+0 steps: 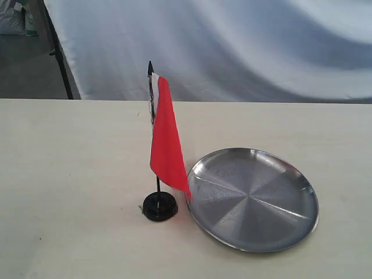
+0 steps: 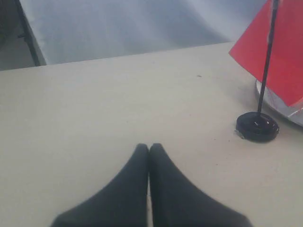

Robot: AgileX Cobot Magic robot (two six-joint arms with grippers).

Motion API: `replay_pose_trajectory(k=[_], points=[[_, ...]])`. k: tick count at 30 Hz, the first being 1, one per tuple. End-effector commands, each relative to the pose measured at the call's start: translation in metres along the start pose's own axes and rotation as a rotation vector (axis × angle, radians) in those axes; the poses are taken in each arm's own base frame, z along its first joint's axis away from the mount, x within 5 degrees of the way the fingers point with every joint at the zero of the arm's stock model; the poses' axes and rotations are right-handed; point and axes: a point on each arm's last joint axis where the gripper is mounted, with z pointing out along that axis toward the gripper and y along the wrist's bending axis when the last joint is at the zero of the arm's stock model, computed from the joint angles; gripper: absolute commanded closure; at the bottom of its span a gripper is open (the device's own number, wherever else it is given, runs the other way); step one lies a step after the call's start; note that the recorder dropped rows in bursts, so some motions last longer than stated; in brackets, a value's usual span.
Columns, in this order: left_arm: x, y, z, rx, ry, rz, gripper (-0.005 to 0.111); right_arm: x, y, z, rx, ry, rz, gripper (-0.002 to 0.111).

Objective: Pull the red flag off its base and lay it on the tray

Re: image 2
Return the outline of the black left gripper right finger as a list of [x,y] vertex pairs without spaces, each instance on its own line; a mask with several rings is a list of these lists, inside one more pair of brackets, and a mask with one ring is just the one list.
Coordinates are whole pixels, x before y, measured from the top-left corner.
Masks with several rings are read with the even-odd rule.
[[155,227],[250,227],[243,214],[192,184],[154,143],[149,152],[152,218]]

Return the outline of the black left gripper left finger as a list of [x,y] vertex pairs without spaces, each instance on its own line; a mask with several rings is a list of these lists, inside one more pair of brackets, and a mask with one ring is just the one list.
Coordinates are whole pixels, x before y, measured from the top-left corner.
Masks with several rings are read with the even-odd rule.
[[148,188],[147,145],[138,144],[121,171],[97,194],[60,214],[54,227],[145,227]]

